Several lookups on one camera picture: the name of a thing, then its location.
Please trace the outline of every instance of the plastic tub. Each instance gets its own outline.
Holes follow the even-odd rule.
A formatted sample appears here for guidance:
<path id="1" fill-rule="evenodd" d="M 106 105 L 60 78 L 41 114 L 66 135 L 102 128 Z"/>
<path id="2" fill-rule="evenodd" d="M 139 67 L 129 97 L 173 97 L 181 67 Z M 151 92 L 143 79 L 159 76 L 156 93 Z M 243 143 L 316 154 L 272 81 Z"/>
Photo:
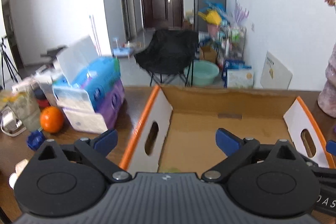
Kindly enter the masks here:
<path id="1" fill-rule="evenodd" d="M 184 69 L 184 74 L 187 75 L 188 68 Z M 189 83 L 191 83 L 191 68 L 188 77 Z M 193 85 L 206 86 L 213 84 L 216 76 L 219 74 L 219 68 L 208 61 L 200 60 L 194 63 L 194 79 Z"/>

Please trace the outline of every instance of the gray ribbed panel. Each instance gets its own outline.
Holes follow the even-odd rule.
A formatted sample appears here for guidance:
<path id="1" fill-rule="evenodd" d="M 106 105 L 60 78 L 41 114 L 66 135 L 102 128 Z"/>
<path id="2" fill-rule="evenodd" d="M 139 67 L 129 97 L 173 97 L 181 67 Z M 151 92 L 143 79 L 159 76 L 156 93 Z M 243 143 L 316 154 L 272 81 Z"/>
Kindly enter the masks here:
<path id="1" fill-rule="evenodd" d="M 221 186 L 201 182 L 195 174 L 138 173 L 114 184 L 93 208 L 76 216 L 44 219 L 28 214 L 17 224 L 317 224 L 309 215 L 270 220 L 234 205 Z"/>

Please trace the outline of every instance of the purple tissue package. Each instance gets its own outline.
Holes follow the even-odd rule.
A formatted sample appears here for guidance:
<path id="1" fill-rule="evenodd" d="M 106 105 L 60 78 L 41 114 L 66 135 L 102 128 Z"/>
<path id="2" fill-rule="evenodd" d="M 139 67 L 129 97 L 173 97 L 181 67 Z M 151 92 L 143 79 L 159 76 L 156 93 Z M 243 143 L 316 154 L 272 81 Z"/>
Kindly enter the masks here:
<path id="1" fill-rule="evenodd" d="M 63 108 L 71 126 L 77 131 L 104 133 L 114 128 L 118 112 L 125 99 L 121 80 L 117 80 L 95 113 Z"/>

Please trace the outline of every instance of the metal screw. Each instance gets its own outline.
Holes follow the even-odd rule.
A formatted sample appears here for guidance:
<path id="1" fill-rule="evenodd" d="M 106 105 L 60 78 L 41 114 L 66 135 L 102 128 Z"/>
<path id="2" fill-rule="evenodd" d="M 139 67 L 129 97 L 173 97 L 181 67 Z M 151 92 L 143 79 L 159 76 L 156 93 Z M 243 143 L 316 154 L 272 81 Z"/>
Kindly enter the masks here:
<path id="1" fill-rule="evenodd" d="M 128 179 L 128 177 L 129 177 L 129 174 L 125 171 L 114 172 L 112 175 L 112 178 L 116 180 L 125 180 L 125 179 Z"/>
<path id="2" fill-rule="evenodd" d="M 207 179 L 219 179 L 221 177 L 221 173 L 219 173 L 218 171 L 215 171 L 215 170 L 211 170 L 211 171 L 207 171 L 204 173 L 204 176 L 207 178 Z"/>

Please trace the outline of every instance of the white cable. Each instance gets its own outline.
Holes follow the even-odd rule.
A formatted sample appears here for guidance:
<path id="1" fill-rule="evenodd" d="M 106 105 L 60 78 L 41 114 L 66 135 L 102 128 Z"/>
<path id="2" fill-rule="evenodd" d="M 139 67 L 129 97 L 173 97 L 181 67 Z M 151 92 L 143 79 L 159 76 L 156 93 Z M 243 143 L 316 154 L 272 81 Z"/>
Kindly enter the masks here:
<path id="1" fill-rule="evenodd" d="M 1 110 L 1 113 L 2 113 L 2 117 L 1 117 L 1 126 L 0 126 L 0 127 L 1 127 L 1 131 L 2 131 L 4 134 L 8 135 L 8 136 L 16 137 L 17 135 L 20 135 L 23 131 L 25 131 L 27 128 L 26 128 L 26 127 L 23 127 L 21 130 L 19 130 L 19 131 L 16 132 L 16 133 L 13 133 L 13 134 L 6 132 L 5 129 L 3 128 L 3 117 L 4 117 L 4 114 L 8 113 L 9 111 L 12 111 L 12 110 L 11 110 L 10 107 L 8 107 L 8 106 L 4 107 L 4 108 Z"/>

